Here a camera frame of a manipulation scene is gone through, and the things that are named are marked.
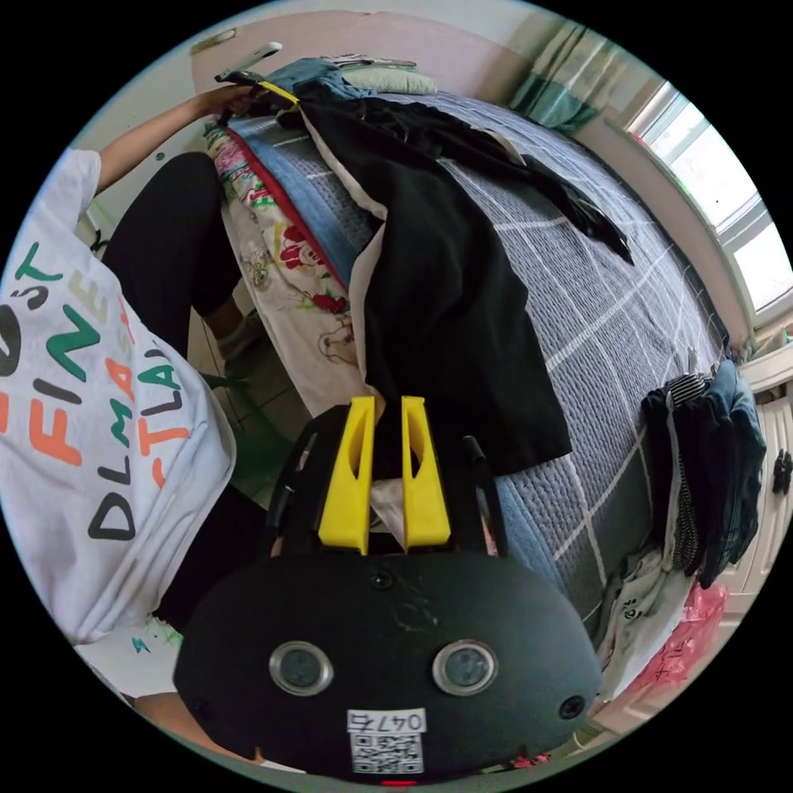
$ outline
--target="screw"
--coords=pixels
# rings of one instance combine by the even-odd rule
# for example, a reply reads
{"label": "screw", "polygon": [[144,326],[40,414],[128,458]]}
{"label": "screw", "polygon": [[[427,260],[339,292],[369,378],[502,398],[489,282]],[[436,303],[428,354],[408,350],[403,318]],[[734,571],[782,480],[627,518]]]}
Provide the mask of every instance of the screw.
{"label": "screw", "polygon": [[372,589],[378,589],[382,591],[393,586],[394,576],[387,570],[378,570],[372,575],[369,581],[372,584]]}
{"label": "screw", "polygon": [[585,704],[586,703],[584,702],[584,698],[582,696],[571,696],[568,700],[565,700],[562,703],[562,707],[559,708],[559,715],[565,721],[575,719],[576,716],[581,715]]}

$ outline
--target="pillow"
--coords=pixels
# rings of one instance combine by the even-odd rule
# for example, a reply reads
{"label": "pillow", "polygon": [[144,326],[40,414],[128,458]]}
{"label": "pillow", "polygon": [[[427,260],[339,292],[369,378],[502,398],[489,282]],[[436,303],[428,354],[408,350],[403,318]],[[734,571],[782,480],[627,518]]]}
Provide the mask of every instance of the pillow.
{"label": "pillow", "polygon": [[342,77],[357,88],[374,88],[378,93],[437,93],[438,84],[423,74],[393,66],[361,66],[342,69]]}

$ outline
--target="qr code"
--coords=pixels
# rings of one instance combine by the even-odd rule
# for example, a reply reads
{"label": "qr code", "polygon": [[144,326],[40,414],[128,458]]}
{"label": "qr code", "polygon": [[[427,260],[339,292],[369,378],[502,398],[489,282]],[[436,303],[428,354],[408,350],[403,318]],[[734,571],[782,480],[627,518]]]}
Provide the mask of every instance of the qr code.
{"label": "qr code", "polygon": [[349,736],[353,770],[358,774],[421,774],[421,734]]}

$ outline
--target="folded clothes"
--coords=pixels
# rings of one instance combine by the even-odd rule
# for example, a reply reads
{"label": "folded clothes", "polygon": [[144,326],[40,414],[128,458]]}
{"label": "folded clothes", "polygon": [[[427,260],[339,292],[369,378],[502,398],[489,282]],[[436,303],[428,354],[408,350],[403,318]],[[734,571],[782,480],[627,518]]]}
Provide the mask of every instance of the folded clothes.
{"label": "folded clothes", "polygon": [[414,69],[396,66],[356,66],[343,70],[344,79],[359,88],[371,88],[378,93],[408,93],[426,96],[437,93],[438,84]]}
{"label": "folded clothes", "polygon": [[390,58],[373,58],[371,55],[361,55],[360,53],[355,53],[353,55],[336,55],[334,57],[323,55],[322,59],[327,60],[330,63],[339,66],[341,68],[346,68],[349,66],[376,65],[376,66],[399,66],[403,69],[415,69],[417,65],[412,60],[393,60]]}
{"label": "folded clothes", "polygon": [[304,83],[319,83],[337,99],[371,97],[371,88],[358,88],[344,81],[341,69],[324,58],[300,58],[267,75],[268,83],[294,94]]}
{"label": "folded clothes", "polygon": [[757,533],[766,441],[752,389],[728,360],[701,399],[675,409],[674,421],[707,547],[700,573],[707,589],[728,564],[738,563]]}
{"label": "folded clothes", "polygon": [[605,612],[601,612],[597,630],[601,639],[598,657],[603,667],[601,697],[604,701],[615,699],[630,686],[666,644],[680,624],[686,598],[694,584],[693,577],[673,568],[685,479],[677,463],[679,448],[672,410],[678,398],[699,390],[699,379],[687,380],[688,377],[678,378],[666,395],[667,430],[674,464],[662,546],[651,548],[636,564],[631,557],[625,559],[623,570],[633,567],[633,571],[624,576],[621,584],[612,580],[606,589],[605,595],[609,598],[613,593],[618,594],[611,602],[605,631],[602,629]]}
{"label": "folded clothes", "polygon": [[672,568],[682,570],[688,576],[694,574],[705,556],[705,541],[700,539],[696,527],[696,513],[682,460],[672,461],[667,394],[671,395],[672,404],[677,409],[680,405],[702,397],[709,385],[710,380],[705,375],[684,374],[665,383],[662,388],[651,391],[642,400],[653,471],[653,533],[656,539],[660,539],[666,532],[669,488],[674,466],[680,473],[681,490]]}

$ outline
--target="label sticker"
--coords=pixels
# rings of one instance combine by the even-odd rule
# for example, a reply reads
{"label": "label sticker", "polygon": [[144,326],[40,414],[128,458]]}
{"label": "label sticker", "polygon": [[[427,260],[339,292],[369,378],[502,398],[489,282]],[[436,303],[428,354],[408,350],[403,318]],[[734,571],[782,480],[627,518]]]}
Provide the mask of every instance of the label sticker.
{"label": "label sticker", "polygon": [[347,732],[353,771],[358,774],[421,774],[424,708],[348,710]]}

